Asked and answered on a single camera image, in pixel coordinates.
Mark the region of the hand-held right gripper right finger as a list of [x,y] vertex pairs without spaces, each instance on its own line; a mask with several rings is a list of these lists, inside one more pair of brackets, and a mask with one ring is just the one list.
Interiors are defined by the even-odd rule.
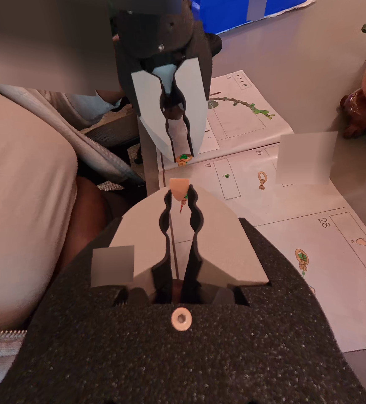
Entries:
[[180,302],[247,305],[242,286],[269,279],[236,214],[203,188],[188,189],[194,230]]

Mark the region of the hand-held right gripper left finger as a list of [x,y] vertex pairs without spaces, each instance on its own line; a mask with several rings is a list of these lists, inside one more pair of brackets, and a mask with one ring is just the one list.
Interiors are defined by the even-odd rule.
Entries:
[[172,302],[173,276],[171,247],[167,231],[170,226],[172,193],[164,187],[132,207],[123,216],[110,243],[117,248],[117,258],[134,247],[133,261],[125,258],[112,275],[115,285],[129,290],[142,288],[155,296],[156,303]]

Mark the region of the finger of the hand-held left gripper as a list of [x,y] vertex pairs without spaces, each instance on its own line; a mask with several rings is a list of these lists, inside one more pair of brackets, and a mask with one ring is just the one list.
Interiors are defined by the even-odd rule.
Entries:
[[139,118],[159,151],[174,160],[174,150],[166,130],[166,118],[161,110],[160,78],[148,72],[131,74],[139,107]]
[[198,58],[184,60],[174,74],[174,81],[185,101],[188,140],[196,157],[203,142],[208,110]]

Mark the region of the tan petal toy brick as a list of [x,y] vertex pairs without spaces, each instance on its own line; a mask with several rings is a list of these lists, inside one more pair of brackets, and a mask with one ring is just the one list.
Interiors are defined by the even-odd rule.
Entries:
[[174,198],[183,205],[182,202],[186,199],[186,195],[190,186],[190,179],[187,178],[171,178],[169,182],[169,187]]

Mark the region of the toy brick instruction booklet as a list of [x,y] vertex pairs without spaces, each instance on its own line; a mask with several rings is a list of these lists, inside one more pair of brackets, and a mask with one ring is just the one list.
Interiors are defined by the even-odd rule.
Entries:
[[179,168],[157,150],[160,187],[189,178],[225,202],[302,274],[341,351],[366,350],[366,226],[332,182],[276,183],[291,133],[243,70],[213,78],[200,152]]

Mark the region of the person's leg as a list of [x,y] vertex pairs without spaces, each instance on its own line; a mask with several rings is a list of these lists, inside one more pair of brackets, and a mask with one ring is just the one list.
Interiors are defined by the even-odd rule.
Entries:
[[112,192],[101,191],[90,180],[77,176],[77,196],[71,213],[64,245],[53,277],[94,240],[114,217],[130,209],[127,200]]

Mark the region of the blue storage box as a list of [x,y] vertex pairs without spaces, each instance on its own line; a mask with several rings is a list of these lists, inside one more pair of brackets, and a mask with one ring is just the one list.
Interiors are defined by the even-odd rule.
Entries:
[[192,13],[206,33],[217,33],[248,21],[256,21],[305,2],[305,0],[196,0]]

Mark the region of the person's grey zip jacket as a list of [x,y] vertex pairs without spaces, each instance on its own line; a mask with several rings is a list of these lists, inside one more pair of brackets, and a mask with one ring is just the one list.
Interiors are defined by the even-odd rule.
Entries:
[[[74,118],[75,121],[80,121],[81,127],[83,128],[89,125],[90,122],[97,122],[97,118],[84,118],[81,105],[93,108],[103,107],[99,116],[102,116],[105,112],[112,109],[112,105],[106,103],[98,94],[93,97],[81,95],[74,96],[5,84],[0,84],[0,94],[25,108],[29,112],[32,112],[61,134],[74,149],[77,157],[77,170],[78,159],[80,159],[88,166],[88,168],[93,169],[98,174],[102,175],[104,177],[103,181],[111,180],[112,182],[121,185],[123,184],[125,186],[142,184],[142,180],[128,167],[126,163],[97,142],[92,141],[82,134],[80,130],[76,128],[77,123],[69,123],[69,120]],[[43,295],[29,316],[19,326],[23,326],[25,321],[30,318],[30,315],[37,308]],[[17,327],[10,330],[0,331],[15,331]]]

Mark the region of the person's beige shirt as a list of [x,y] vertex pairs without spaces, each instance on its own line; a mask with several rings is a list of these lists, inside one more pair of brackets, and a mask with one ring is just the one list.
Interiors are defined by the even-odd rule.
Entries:
[[49,124],[0,94],[0,330],[43,295],[74,206],[77,157]]

